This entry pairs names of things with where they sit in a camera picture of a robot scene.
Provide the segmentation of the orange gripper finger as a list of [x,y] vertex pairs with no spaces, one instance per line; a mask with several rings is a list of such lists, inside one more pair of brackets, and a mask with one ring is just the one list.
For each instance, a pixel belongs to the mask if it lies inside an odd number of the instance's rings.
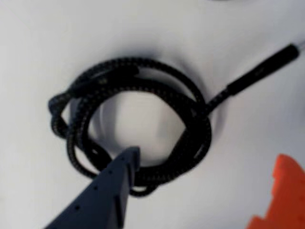
[[254,216],[248,229],[305,227],[305,171],[290,156],[280,154],[273,170],[272,201],[264,217]]

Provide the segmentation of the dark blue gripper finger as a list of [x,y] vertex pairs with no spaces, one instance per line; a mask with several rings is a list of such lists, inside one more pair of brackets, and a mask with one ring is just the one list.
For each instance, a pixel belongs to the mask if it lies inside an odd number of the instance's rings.
[[50,224],[48,229],[122,229],[140,149],[125,149]]

